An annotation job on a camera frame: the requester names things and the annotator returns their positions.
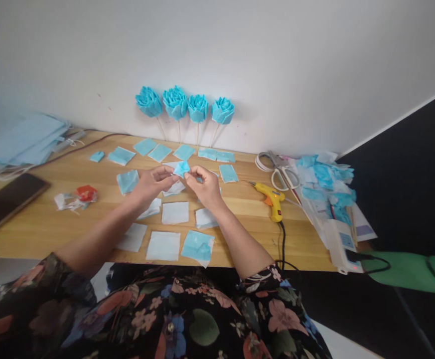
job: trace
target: yellow glue gun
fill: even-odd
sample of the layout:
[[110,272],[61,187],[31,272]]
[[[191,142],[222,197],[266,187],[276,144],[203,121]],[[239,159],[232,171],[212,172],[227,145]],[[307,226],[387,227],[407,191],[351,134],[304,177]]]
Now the yellow glue gun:
[[260,193],[263,193],[267,196],[267,198],[264,200],[264,203],[272,207],[271,220],[274,222],[281,222],[282,221],[281,202],[286,198],[286,196],[283,193],[279,192],[278,190],[266,186],[265,184],[255,183],[251,181],[248,182],[251,185],[253,185],[254,188],[258,190]]

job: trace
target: wooden tabletop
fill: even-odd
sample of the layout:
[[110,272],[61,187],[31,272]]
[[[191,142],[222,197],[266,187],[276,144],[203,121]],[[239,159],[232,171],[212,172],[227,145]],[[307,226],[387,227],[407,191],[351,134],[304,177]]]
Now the wooden tabletop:
[[[97,140],[106,132],[89,131],[81,140],[88,144]],[[107,155],[116,146],[121,146],[133,152],[133,145],[142,140],[140,137],[116,135],[97,142],[83,150],[76,151],[48,165],[33,169],[31,174],[51,183],[51,187],[31,204],[25,207],[10,221],[0,228],[0,258],[41,259],[51,251],[56,250],[68,241],[74,240],[90,229],[100,218],[124,200],[121,195],[116,175],[131,170],[151,169],[159,164],[147,156],[136,154],[124,167],[110,162],[107,156],[99,163],[91,162],[89,156],[96,151],[104,151]],[[180,144],[155,140],[173,150]],[[265,196],[257,192],[248,180],[261,182],[272,186],[270,173],[260,171],[255,163],[256,155],[235,152],[236,163],[232,164],[239,177],[239,182],[223,183],[219,177],[222,196],[228,207],[234,212],[249,233],[258,240],[275,258],[281,259],[282,233],[279,225],[270,220],[271,209],[262,203]],[[163,163],[179,161],[172,153]],[[221,162],[211,161],[197,156],[197,152],[189,159],[189,165],[201,165],[219,173]],[[80,215],[70,210],[57,211],[54,196],[59,193],[73,192],[77,187],[90,184],[98,190],[98,201],[88,206],[86,210],[78,209]],[[0,182],[0,188],[6,182]],[[145,259],[147,245],[152,231],[168,231],[181,233],[181,246],[188,230],[195,228],[195,211],[203,208],[197,202],[195,193],[186,188],[181,194],[162,197],[162,203],[189,201],[189,222],[177,225],[161,223],[161,214],[146,218],[139,223],[148,226],[143,244],[138,253],[115,250],[110,261],[148,263]],[[282,202],[283,221],[286,226],[286,261],[301,270],[335,271],[330,262],[330,256],[315,229],[308,221],[303,211],[297,206]],[[210,266],[232,267],[229,248],[218,227],[199,230],[215,236],[214,249]],[[179,256],[177,262],[153,261],[156,264],[196,265],[186,257]]]

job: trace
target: smartphone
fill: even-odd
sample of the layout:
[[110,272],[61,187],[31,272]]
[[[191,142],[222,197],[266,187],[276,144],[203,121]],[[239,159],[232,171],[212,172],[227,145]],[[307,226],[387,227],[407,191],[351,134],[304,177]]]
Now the smartphone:
[[42,179],[23,174],[0,189],[0,226],[49,188]]

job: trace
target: paper scraps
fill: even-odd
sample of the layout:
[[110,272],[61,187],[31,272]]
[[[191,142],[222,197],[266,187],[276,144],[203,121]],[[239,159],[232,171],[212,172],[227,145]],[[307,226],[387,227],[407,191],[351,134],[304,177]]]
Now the paper scraps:
[[199,157],[207,158],[212,161],[215,161],[217,159],[217,151],[214,149],[207,149],[207,148],[200,148],[199,152],[197,153]]
[[116,248],[129,252],[139,252],[146,231],[147,226],[145,224],[131,224],[131,227],[124,234],[123,239],[119,242]]
[[219,171],[221,173],[222,180],[224,181],[224,183],[239,181],[239,178],[237,177],[237,173],[232,165],[220,165]]
[[119,174],[116,176],[116,179],[118,180],[118,186],[121,194],[126,195],[126,193],[132,192],[134,187],[136,187],[136,185],[138,184],[138,171],[133,170],[123,174]]
[[196,211],[196,228],[218,227],[217,218],[207,208]]
[[232,152],[217,151],[217,161],[235,163],[236,159],[234,158],[234,154]]
[[180,233],[151,232],[146,260],[177,261],[179,259],[180,245]]
[[175,184],[173,184],[171,186],[169,191],[167,191],[167,192],[163,191],[162,195],[164,197],[168,197],[170,195],[180,194],[185,188],[186,188],[186,186],[181,181],[177,181]]
[[154,142],[153,139],[145,139],[138,143],[136,143],[133,148],[139,153],[141,156],[147,155],[151,150],[153,150],[157,146],[157,143]]
[[169,147],[159,144],[147,156],[161,163],[171,152],[172,150]]
[[173,155],[179,158],[180,160],[187,161],[196,150],[188,145],[181,145],[176,151],[174,151]]
[[178,175],[181,178],[184,178],[184,174],[186,172],[189,172],[191,168],[189,167],[189,164],[187,161],[181,161],[177,163],[176,168],[174,169],[174,174]]
[[89,157],[90,161],[99,162],[104,157],[103,151],[94,152],[91,157]]
[[189,222],[189,202],[164,203],[161,220],[163,224]]
[[135,152],[128,151],[122,147],[117,146],[116,149],[108,155],[108,158],[111,162],[125,166],[131,160],[131,158],[135,156],[135,154]]
[[161,199],[155,198],[152,200],[151,205],[148,209],[146,209],[138,218],[137,220],[145,219],[148,217],[151,217],[155,214],[158,214],[161,212]]
[[211,261],[214,237],[190,230],[187,233],[181,256],[195,259],[204,268],[207,268]]
[[91,202],[96,202],[98,200],[98,191],[91,187],[90,185],[85,185],[78,187],[73,194],[71,193],[60,193],[54,197],[54,202],[58,207],[58,210],[70,209],[75,212],[79,207],[82,210],[86,209]]

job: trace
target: blue tissue paper square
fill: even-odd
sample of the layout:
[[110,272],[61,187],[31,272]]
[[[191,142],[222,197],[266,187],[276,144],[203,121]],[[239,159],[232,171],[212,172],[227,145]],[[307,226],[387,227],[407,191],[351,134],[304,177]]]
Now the blue tissue paper square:
[[187,161],[196,150],[188,145],[181,145],[176,151],[174,151],[173,155],[183,161]]
[[154,142],[152,139],[145,139],[141,142],[136,143],[133,148],[141,155],[145,156],[147,155],[151,150],[154,149],[154,147],[157,146],[157,143]]
[[207,158],[207,159],[210,159],[213,161],[215,161],[217,159],[217,151],[214,149],[200,148],[197,155],[199,157],[204,157],[204,158]]
[[219,162],[233,162],[235,163],[236,159],[234,158],[234,154],[232,152],[222,152],[217,151],[217,160]]
[[108,158],[119,165],[125,166],[135,154],[135,152],[128,151],[118,146],[108,155]]
[[133,170],[124,174],[119,174],[116,176],[116,179],[118,180],[118,186],[121,194],[125,195],[126,193],[132,192],[134,187],[136,187],[136,185],[138,184],[138,171]]
[[159,144],[148,154],[148,156],[161,163],[162,160],[164,160],[171,152],[172,150],[169,147]]
[[90,161],[99,162],[104,157],[103,151],[94,152],[91,157],[89,157]]
[[187,161],[181,161],[177,163],[176,168],[174,169],[174,174],[178,175],[181,178],[184,178],[184,174],[186,172],[189,172],[191,168],[189,167],[189,164]]
[[212,239],[213,236],[190,230],[182,246],[181,256],[198,261],[210,261]]
[[302,188],[302,195],[304,198],[306,199],[310,199],[310,200],[320,200],[320,201],[327,201],[327,195],[321,191],[321,190],[316,190],[313,188],[308,188],[308,187],[303,187]]
[[224,183],[239,181],[239,178],[237,177],[237,173],[234,170],[234,167],[232,167],[232,165],[220,165],[219,171],[221,173],[221,177]]

